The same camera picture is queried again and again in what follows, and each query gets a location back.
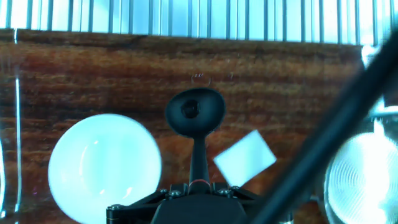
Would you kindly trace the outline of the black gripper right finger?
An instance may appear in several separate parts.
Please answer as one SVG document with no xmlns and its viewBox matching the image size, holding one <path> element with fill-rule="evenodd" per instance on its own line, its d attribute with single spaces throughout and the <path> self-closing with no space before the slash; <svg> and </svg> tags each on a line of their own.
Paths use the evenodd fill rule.
<svg viewBox="0 0 398 224">
<path fill-rule="evenodd" d="M 249 190 L 238 186 L 229 186 L 226 182 L 214 182 L 212 183 L 212 194 L 234 198 L 241 203 L 244 211 L 246 212 L 249 208 L 255 205 L 257 199 L 260 198 L 258 194 L 252 193 Z"/>
</svg>

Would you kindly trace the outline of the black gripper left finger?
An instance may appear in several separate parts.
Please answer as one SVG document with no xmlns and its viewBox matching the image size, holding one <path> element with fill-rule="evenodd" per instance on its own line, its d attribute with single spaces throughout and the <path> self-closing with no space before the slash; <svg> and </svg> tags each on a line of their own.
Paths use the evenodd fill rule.
<svg viewBox="0 0 398 224">
<path fill-rule="evenodd" d="M 154 193 L 130 205 L 110 205 L 106 209 L 106 223 L 150 223 L 159 205 L 167 200 L 183 197 L 187 194 L 187 184 L 172 184 L 169 190 L 156 190 Z"/>
</svg>

